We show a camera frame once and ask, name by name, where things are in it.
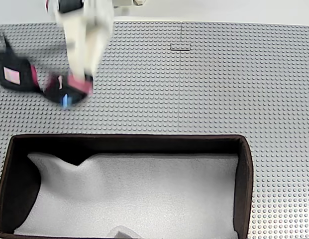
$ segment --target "table surface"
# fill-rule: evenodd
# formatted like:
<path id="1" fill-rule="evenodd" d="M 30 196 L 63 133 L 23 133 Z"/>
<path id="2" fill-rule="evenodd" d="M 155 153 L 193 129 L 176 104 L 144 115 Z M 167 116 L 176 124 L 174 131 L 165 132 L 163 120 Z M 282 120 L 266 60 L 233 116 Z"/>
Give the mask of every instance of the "table surface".
<path id="1" fill-rule="evenodd" d="M 0 30 L 40 84 L 68 69 L 55 24 Z M 117 22 L 79 106 L 0 88 L 0 174 L 23 133 L 241 134 L 254 163 L 249 238 L 309 238 L 309 26 Z"/>

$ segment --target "gray lego baseplate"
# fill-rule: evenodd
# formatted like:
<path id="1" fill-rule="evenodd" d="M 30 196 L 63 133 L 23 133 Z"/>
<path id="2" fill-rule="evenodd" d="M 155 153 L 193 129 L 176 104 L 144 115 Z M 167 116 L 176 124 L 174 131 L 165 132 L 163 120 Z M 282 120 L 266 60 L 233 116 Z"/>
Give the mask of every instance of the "gray lego baseplate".
<path id="1" fill-rule="evenodd" d="M 40 84 L 68 70 L 55 24 L 0 31 Z M 309 26 L 117 22 L 78 107 L 0 88 L 0 174 L 23 133 L 241 134 L 254 162 L 249 238 L 309 238 Z"/>

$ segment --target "white wall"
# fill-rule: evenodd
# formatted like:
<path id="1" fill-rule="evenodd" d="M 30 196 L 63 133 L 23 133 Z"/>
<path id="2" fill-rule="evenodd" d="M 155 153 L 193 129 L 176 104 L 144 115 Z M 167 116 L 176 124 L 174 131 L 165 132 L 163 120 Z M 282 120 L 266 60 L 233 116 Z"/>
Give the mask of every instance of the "white wall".
<path id="1" fill-rule="evenodd" d="M 0 24 L 52 21 L 44 5 L 45 0 L 0 0 Z M 309 0 L 147 0 L 129 11 L 118 19 L 309 25 Z"/>

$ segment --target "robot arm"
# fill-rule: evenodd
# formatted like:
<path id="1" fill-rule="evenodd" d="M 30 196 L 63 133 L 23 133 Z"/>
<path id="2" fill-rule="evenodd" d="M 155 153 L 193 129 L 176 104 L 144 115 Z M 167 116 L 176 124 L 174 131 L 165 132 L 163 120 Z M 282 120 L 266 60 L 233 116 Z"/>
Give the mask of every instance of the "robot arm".
<path id="1" fill-rule="evenodd" d="M 112 35 L 112 0 L 59 0 L 55 19 L 62 25 L 67 57 L 77 80 L 95 76 L 99 60 Z"/>

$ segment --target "white foam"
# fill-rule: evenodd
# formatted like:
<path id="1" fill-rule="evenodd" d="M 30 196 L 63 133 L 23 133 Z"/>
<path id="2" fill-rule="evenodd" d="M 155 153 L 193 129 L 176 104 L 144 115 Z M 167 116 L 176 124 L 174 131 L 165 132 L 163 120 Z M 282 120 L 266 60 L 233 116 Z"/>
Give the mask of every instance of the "white foam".
<path id="1" fill-rule="evenodd" d="M 237 239 L 237 155 L 104 155 L 79 166 L 30 154 L 42 181 L 16 235 Z"/>

